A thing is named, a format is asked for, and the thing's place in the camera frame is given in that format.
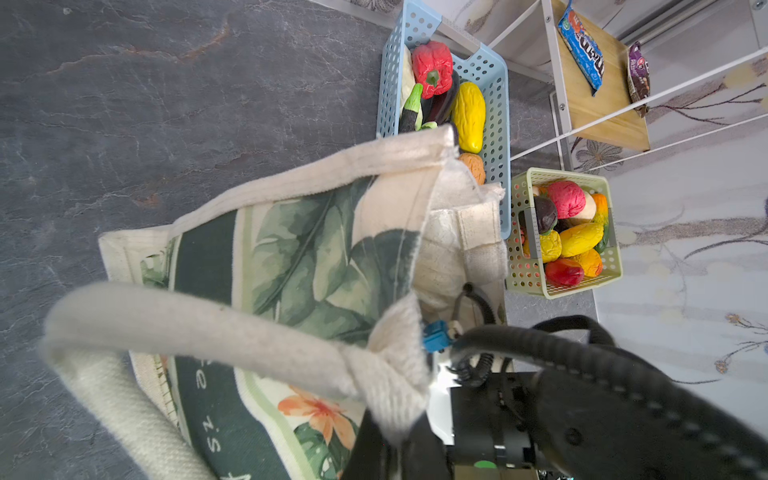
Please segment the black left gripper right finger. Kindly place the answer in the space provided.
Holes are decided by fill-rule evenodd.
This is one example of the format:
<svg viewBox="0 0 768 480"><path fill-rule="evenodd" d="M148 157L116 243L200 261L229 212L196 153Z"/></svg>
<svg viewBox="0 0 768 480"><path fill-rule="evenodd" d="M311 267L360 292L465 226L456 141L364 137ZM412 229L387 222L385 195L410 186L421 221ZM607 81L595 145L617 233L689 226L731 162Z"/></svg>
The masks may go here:
<svg viewBox="0 0 768 480"><path fill-rule="evenodd" d="M423 414L400 447L401 478L405 480L450 480L445 446L433 433Z"/></svg>

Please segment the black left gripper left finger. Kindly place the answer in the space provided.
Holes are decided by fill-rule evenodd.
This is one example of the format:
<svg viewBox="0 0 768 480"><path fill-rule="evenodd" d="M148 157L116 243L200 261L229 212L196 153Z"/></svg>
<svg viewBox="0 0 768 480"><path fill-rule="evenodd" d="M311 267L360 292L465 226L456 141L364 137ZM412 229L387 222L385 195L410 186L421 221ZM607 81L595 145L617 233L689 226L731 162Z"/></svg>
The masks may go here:
<svg viewBox="0 0 768 480"><path fill-rule="evenodd" d="M342 480L386 480L390 476L390 445L369 410L360 425Z"/></svg>

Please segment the canvas tote bag floral print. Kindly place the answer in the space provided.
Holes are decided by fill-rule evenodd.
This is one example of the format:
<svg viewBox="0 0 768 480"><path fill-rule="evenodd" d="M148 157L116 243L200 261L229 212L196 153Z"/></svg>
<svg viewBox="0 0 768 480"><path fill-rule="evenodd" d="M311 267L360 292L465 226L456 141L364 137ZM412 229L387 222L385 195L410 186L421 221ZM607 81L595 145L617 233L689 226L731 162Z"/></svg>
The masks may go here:
<svg viewBox="0 0 768 480"><path fill-rule="evenodd" d="M242 184L102 235L40 355L151 479L344 478L365 418L425 418L423 321L507 275L506 197L448 127Z"/></svg>

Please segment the dark purple mangosteen toy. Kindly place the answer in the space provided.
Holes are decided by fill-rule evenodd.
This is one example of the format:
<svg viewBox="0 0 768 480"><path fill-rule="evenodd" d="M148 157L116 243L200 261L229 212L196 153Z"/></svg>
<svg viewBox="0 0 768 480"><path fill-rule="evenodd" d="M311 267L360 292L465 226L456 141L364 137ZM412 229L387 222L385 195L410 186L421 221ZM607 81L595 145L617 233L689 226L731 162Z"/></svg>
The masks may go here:
<svg viewBox="0 0 768 480"><path fill-rule="evenodd" d="M536 224L540 235L546 235L558 222L558 210L554 202L547 197L535 196L534 209Z"/></svg>

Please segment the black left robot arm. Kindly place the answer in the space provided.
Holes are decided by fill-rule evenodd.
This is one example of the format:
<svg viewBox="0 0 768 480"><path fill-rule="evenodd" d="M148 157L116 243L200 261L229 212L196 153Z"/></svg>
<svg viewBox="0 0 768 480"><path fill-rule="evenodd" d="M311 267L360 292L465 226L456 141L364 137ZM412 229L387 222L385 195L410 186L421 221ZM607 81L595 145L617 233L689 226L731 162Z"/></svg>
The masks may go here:
<svg viewBox="0 0 768 480"><path fill-rule="evenodd" d="M763 479L766 440L592 319L484 325L450 352L450 442L365 417L347 479Z"/></svg>

